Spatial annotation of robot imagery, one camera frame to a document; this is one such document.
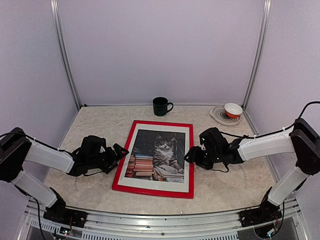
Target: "cat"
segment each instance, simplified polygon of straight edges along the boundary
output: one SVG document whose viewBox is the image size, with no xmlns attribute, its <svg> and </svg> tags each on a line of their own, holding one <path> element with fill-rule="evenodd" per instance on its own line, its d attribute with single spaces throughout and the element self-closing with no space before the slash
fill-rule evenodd
<svg viewBox="0 0 320 240">
<path fill-rule="evenodd" d="M 158 135 L 154 142 L 153 165 L 172 174 L 183 174 L 185 171 L 180 167 L 174 157 L 174 146 L 176 137 L 163 138 Z"/>
</svg>

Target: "table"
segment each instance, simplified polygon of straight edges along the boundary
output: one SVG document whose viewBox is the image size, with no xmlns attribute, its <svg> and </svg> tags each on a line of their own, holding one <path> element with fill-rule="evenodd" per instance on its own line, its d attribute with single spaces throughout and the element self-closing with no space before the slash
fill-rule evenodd
<svg viewBox="0 0 320 240">
<path fill-rule="evenodd" d="M 209 111 L 213 106 L 175 106 L 166 116 L 155 116 L 152 106 L 99 106 L 82 107 L 61 145 L 73 151 L 82 139 L 96 135 L 107 139 L 112 146 L 125 146 L 134 120 L 190 123 L 194 127 L 194 143 L 199 134 L 210 127 L 235 135 L 252 135 L 242 116 L 237 126 L 224 126 L 213 120 Z M 215 168 L 224 169 L 222 163 Z M 156 197 L 114 191 L 111 189 L 116 171 L 93 176 L 73 177 L 50 169 L 45 184 L 55 189 L 68 206 L 96 211 L 176 215 L 199 214 L 235 210 L 258 205 L 266 191 L 275 184 L 265 158 L 260 157 L 237 165 L 229 165 L 230 172 L 204 170 L 195 167 L 194 198 Z"/>
</svg>

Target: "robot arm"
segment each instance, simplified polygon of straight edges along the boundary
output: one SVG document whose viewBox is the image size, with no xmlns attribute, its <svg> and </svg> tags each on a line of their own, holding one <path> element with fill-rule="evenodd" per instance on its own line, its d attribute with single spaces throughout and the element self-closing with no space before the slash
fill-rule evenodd
<svg viewBox="0 0 320 240">
<path fill-rule="evenodd" d="M 279 206 L 284 200 L 310 175 L 320 172 L 320 137 L 302 118 L 290 129 L 253 139 L 244 136 L 228 143 L 216 127 L 207 129 L 199 137 L 202 148 L 192 147 L 184 159 L 207 170 L 215 163 L 227 167 L 267 155 L 296 154 L 296 165 L 267 191 L 259 207 L 240 212 L 243 227 L 281 218 Z"/>
<path fill-rule="evenodd" d="M 118 161 L 129 152 L 115 144 L 107 147 L 106 140 L 97 136 L 87 136 L 81 147 L 73 153 L 57 150 L 31 139 L 21 128 L 16 127 L 0 140 L 0 180 L 12 183 L 22 193 L 29 195 L 45 207 L 45 219 L 84 227 L 87 213 L 66 208 L 62 197 L 52 188 L 23 170 L 23 162 L 38 163 L 78 177 L 90 169 L 100 169 L 108 174 L 118 165 Z"/>
</svg>

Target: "white wall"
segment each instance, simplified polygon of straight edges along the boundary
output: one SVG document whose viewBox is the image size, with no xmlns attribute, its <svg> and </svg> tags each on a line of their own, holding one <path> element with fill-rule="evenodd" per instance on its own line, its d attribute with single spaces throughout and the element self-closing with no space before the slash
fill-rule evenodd
<svg viewBox="0 0 320 240">
<path fill-rule="evenodd" d="M 58 146 L 76 108 L 60 58 L 50 1 L 0 1 L 0 134 L 21 127 Z M 24 164 L 44 179 L 47 168 Z M 0 239 L 12 240 L 28 198 L 0 182 Z"/>
<path fill-rule="evenodd" d="M 59 10 L 88 105 L 241 104 L 264 0 L 68 0 Z"/>
<path fill-rule="evenodd" d="M 320 3 L 273 0 L 265 47 L 248 106 L 260 133 L 280 129 L 298 117 L 304 105 L 320 100 Z M 320 134 L 320 105 L 303 118 Z M 273 156 L 282 176 L 293 167 L 292 154 Z M 312 240 L 320 239 L 320 173 L 309 177 L 297 194 Z"/>
</svg>

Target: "stack of books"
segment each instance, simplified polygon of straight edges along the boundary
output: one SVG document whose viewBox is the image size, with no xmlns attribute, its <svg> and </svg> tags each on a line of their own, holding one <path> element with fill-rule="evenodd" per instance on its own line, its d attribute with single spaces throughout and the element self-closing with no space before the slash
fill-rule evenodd
<svg viewBox="0 0 320 240">
<path fill-rule="evenodd" d="M 183 183 L 185 175 L 182 173 L 170 173 L 158 166 L 154 167 L 153 179 L 170 183 Z"/>
<path fill-rule="evenodd" d="M 131 155 L 128 167 L 126 168 L 126 171 L 125 171 L 125 177 L 132 178 L 134 176 L 135 161 L 136 161 L 135 155 Z"/>
<path fill-rule="evenodd" d="M 133 173 L 135 178 L 152 179 L 154 174 L 153 157 L 148 155 L 135 155 Z"/>
</svg>

